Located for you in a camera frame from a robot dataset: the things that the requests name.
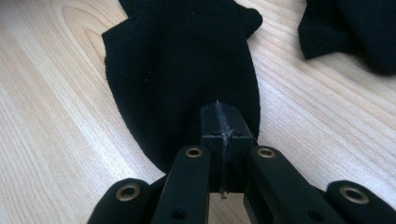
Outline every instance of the wooden table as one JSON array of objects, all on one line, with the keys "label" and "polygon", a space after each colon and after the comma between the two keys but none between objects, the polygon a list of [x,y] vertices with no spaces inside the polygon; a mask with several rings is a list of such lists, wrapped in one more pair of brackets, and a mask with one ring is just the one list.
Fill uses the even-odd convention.
[{"label": "wooden table", "polygon": [[[305,0],[241,0],[259,80],[259,143],[314,186],[362,184],[396,207],[396,77],[354,56],[303,59]],[[0,1],[0,223],[85,223],[115,182],[163,174],[129,134],[106,82],[101,33],[116,0]],[[210,223],[248,223],[241,195],[212,195]]]}]

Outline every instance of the black fabric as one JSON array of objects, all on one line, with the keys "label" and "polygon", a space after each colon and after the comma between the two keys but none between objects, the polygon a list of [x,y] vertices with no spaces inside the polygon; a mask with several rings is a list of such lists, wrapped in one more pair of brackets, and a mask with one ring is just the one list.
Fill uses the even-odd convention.
[{"label": "black fabric", "polygon": [[354,52],[396,74],[394,0],[308,0],[298,32],[306,59]]},{"label": "black fabric", "polygon": [[106,76],[139,146],[168,172],[176,152],[199,144],[200,108],[241,110],[259,133],[257,79],[246,38],[262,24],[230,0],[121,0],[129,19],[103,34]]}]

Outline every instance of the black garment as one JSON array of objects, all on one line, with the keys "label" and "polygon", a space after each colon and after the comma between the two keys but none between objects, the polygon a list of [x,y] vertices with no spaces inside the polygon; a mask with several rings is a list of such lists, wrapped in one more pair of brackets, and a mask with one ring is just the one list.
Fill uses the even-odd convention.
[{"label": "black garment", "polygon": [[394,0],[308,0],[298,32],[306,59],[357,52],[371,65],[396,74]]},{"label": "black garment", "polygon": [[199,144],[200,108],[241,110],[258,135],[257,79],[246,38],[262,24],[231,0],[121,0],[129,19],[103,34],[106,75],[130,132],[167,172],[176,152]]}]

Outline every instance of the black mechanical arm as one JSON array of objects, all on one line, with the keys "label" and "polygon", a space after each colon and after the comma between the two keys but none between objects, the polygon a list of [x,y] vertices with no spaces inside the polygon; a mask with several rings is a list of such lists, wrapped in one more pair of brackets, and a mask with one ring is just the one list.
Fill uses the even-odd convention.
[{"label": "black mechanical arm", "polygon": [[244,193],[251,223],[396,223],[396,212],[363,186],[312,187],[280,151],[257,146],[234,107],[204,106],[201,128],[201,145],[183,147],[168,175],[151,185],[116,183],[88,223],[207,223],[209,192]]}]

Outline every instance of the wooden surface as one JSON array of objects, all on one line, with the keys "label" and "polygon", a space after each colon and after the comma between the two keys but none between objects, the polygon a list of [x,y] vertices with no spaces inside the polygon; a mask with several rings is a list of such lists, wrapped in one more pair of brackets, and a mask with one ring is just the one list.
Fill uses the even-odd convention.
[{"label": "wooden surface", "polygon": [[[314,186],[348,179],[396,207],[396,77],[334,53],[303,60],[305,0],[241,0],[263,15],[248,44],[259,142]],[[163,174],[126,129],[106,83],[101,33],[116,0],[0,1],[0,223],[85,223],[115,182]],[[241,196],[212,195],[210,223],[248,223]]]}]

